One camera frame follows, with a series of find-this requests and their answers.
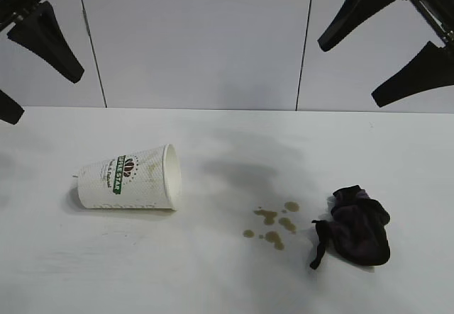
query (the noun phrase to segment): liquid puddle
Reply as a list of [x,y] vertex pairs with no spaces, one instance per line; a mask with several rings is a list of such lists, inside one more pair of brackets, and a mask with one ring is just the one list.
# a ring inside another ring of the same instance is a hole
[[295,202],[286,202],[284,204],[284,207],[288,210],[288,211],[291,211],[293,213],[296,213],[297,211],[299,211],[299,205],[298,203],[295,203]]
[[252,238],[254,237],[254,232],[252,230],[244,230],[243,231],[243,236],[247,238]]
[[296,225],[293,224],[289,218],[287,218],[287,217],[280,218],[279,224],[282,225],[288,231],[290,231],[292,234],[297,233]]
[[275,218],[277,217],[276,211],[256,210],[254,211],[254,214],[265,217],[263,220],[265,225],[275,224]]
[[277,232],[275,231],[267,232],[265,235],[265,239],[269,243],[274,243],[276,250],[284,250],[284,243],[282,243],[281,237]]

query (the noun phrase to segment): black rag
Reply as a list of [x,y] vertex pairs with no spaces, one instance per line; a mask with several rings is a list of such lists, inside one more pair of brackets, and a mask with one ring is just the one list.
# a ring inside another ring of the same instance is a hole
[[340,256],[361,266],[379,266],[389,260],[390,251],[384,227],[390,221],[388,212],[365,190],[355,185],[333,193],[334,221],[313,220],[319,245],[311,263],[317,269],[330,240]]

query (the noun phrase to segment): black mechanical part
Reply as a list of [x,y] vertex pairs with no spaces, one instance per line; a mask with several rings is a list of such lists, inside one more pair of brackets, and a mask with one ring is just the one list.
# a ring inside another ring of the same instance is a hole
[[[24,46],[53,66],[73,83],[84,69],[74,56],[60,30],[51,4],[42,0],[0,0],[0,31],[12,23],[7,33],[10,40]],[[23,109],[0,91],[0,119],[17,123]]]
[[[324,51],[337,45],[362,22],[395,0],[346,0],[320,37]],[[379,107],[422,91],[454,84],[454,0],[409,0],[444,42],[428,43],[400,72],[379,86],[372,97]]]

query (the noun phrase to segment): cup rim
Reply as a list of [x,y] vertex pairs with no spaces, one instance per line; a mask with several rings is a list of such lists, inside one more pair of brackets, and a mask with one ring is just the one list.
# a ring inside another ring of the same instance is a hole
[[177,210],[182,188],[181,169],[177,151],[172,144],[167,144],[162,154],[162,175],[164,176],[164,189],[167,200],[173,210]]

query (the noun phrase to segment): tipped over cup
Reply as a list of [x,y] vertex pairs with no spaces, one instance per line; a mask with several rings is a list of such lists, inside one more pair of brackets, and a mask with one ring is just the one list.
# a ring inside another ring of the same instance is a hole
[[177,210],[181,189],[173,145],[82,167],[77,185],[85,208]]

